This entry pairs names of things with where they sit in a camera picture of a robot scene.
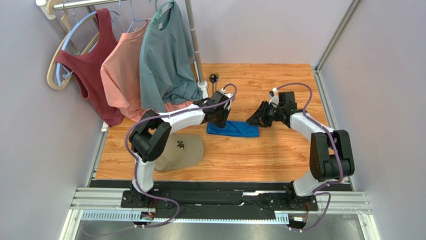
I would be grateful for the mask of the blue cloth napkin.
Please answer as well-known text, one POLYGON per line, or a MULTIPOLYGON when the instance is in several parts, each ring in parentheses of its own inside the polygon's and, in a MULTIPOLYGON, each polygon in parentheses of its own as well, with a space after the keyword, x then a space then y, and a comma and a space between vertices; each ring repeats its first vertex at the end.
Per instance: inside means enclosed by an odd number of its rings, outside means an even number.
POLYGON ((219 128, 212 123, 206 127, 206 133, 210 135, 238 137, 238 138, 257 138, 260 131, 257 126, 250 125, 243 121, 227 120, 224 128, 219 128))

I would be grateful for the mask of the black spoon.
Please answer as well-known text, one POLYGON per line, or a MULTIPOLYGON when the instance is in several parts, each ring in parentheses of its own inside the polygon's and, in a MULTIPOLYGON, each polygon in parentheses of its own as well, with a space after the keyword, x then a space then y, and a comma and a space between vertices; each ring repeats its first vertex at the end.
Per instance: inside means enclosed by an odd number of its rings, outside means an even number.
POLYGON ((217 83, 219 81, 219 74, 218 73, 212 73, 209 75, 209 81, 212 86, 212 95, 217 91, 217 83))

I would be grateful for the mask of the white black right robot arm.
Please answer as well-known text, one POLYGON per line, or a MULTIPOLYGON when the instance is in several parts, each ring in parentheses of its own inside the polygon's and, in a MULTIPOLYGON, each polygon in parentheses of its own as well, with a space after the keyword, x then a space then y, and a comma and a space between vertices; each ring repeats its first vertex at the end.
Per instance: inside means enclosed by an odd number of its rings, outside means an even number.
POLYGON ((308 197, 327 185, 338 184, 355 173, 350 135, 315 120, 304 108, 298 108, 293 91, 270 91, 270 100, 262 101, 246 120, 252 126, 269 128, 281 122, 310 142, 309 170, 291 182, 288 191, 308 197))

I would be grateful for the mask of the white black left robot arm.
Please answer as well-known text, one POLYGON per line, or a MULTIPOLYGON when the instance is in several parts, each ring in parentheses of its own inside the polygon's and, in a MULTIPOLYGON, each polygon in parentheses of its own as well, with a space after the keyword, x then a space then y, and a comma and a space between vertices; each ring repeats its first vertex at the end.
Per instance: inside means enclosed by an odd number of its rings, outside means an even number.
POLYGON ((234 95, 224 89, 212 97, 171 112, 148 110, 127 133, 126 148, 135 159, 133 188, 140 194, 154 186, 154 172, 197 165, 204 157, 204 143, 196 134, 178 134, 187 127, 211 123, 226 126, 234 95))

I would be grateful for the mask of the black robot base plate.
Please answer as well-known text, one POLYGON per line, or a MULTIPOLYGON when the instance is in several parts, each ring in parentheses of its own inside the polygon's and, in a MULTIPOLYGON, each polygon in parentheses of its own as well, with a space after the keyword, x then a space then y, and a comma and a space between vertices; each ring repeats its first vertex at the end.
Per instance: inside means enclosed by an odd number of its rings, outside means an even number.
POLYGON ((244 192, 234 190, 154 190, 151 195, 168 200, 156 200, 145 195, 138 195, 131 190, 125 190, 122 194, 120 206, 122 208, 148 208, 157 205, 159 209, 171 209, 180 206, 256 206, 260 209, 272 211, 317 211, 318 202, 315 197, 309 199, 296 199, 290 202, 285 192, 244 192))

